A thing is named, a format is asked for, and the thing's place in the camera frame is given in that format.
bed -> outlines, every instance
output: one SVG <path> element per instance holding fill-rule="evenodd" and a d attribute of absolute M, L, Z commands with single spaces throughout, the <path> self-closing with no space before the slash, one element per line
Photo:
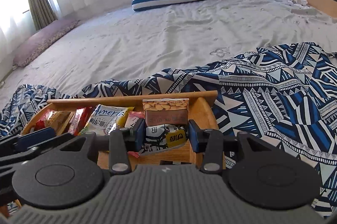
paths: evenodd
<path fill-rule="evenodd" d="M 0 108 L 21 84 L 75 95 L 102 80 L 203 66 L 267 45 L 315 42 L 334 52 L 336 35 L 334 19 L 287 0 L 206 0 L 140 13 L 123 8 L 81 23 L 15 70 L 1 89 Z"/>

metal screw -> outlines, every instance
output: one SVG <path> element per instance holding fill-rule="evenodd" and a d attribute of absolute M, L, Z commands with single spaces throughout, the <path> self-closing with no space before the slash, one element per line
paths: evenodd
<path fill-rule="evenodd" d="M 220 169 L 220 165 L 219 164 L 216 164 L 216 163 L 206 163 L 204 166 L 203 166 L 203 169 L 205 171 L 210 171 L 210 172 L 215 172 L 217 170 Z"/>
<path fill-rule="evenodd" d="M 124 172 L 128 168 L 129 167 L 125 163 L 116 163 L 111 167 L 111 169 L 114 170 L 115 172 Z"/>

patterned blanket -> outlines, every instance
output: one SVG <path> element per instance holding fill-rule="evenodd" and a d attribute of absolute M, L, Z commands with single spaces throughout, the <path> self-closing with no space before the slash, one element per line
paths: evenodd
<path fill-rule="evenodd" d="M 328 217 L 337 206 L 337 68 L 315 43 L 256 48 L 187 70 L 146 79 L 91 84 L 78 98 L 217 90 L 212 108 L 224 135 L 247 131 L 305 161 L 322 180 L 312 207 Z M 45 86 L 22 85 L 0 113 L 2 136 L 19 133 L 50 98 L 70 98 Z M 235 154 L 226 155 L 235 165 Z"/>

round black disc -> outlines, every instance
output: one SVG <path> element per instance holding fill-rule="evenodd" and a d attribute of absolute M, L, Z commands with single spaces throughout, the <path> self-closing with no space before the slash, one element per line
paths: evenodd
<path fill-rule="evenodd" d="M 276 210 L 309 204 L 320 193 L 320 178 L 311 166 L 290 155 L 255 152 L 228 174 L 231 188 L 245 201 Z"/>
<path fill-rule="evenodd" d="M 12 178 L 18 197 L 43 209 L 79 205 L 96 195 L 103 184 L 100 167 L 72 152 L 45 153 L 19 168 Z"/>

